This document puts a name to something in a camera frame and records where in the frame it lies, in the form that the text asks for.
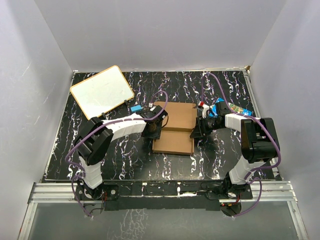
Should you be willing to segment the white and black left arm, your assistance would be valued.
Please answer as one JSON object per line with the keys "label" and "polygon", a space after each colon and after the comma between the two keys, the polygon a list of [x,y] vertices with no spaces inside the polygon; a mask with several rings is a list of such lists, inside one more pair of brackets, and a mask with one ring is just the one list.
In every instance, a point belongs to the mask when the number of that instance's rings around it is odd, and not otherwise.
{"label": "white and black left arm", "polygon": [[141,134],[143,138],[158,140],[163,120],[167,117],[167,111],[156,105],[113,120],[91,118],[74,143],[81,171],[84,173],[77,181],[82,194],[93,200],[103,195],[101,161],[106,156],[111,142],[131,134]]}

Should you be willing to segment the small blue eraser block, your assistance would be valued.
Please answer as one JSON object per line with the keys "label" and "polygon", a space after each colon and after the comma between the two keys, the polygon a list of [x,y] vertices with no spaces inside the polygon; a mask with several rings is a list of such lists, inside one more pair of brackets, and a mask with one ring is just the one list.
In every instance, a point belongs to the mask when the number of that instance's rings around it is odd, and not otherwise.
{"label": "small blue eraser block", "polygon": [[143,108],[141,107],[141,105],[135,105],[135,106],[130,107],[130,111],[131,111],[132,113],[139,112],[139,111],[141,111],[142,109],[143,109]]}

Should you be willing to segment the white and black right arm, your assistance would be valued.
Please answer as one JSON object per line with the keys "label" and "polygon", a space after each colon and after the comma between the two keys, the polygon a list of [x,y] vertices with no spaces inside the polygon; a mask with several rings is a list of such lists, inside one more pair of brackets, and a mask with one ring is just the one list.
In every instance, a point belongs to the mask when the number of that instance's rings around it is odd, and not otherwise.
{"label": "white and black right arm", "polygon": [[215,112],[202,101],[198,104],[197,109],[201,113],[196,117],[190,138],[204,138],[219,129],[240,133],[241,157],[226,174],[221,186],[213,188],[215,194],[233,199],[246,191],[248,180],[255,171],[279,155],[279,141],[272,118],[255,118],[237,113],[225,101],[217,102],[214,106]]}

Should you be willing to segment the brown cardboard paper box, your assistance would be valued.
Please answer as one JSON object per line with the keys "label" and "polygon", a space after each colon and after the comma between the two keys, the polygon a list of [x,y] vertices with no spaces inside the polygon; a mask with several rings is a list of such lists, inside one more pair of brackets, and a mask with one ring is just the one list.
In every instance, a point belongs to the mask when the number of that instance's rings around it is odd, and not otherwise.
{"label": "brown cardboard paper box", "polygon": [[194,153],[195,143],[190,135],[196,125],[197,109],[194,103],[155,103],[165,107],[168,116],[163,121],[160,139],[152,143],[152,152],[160,154],[186,155]]}

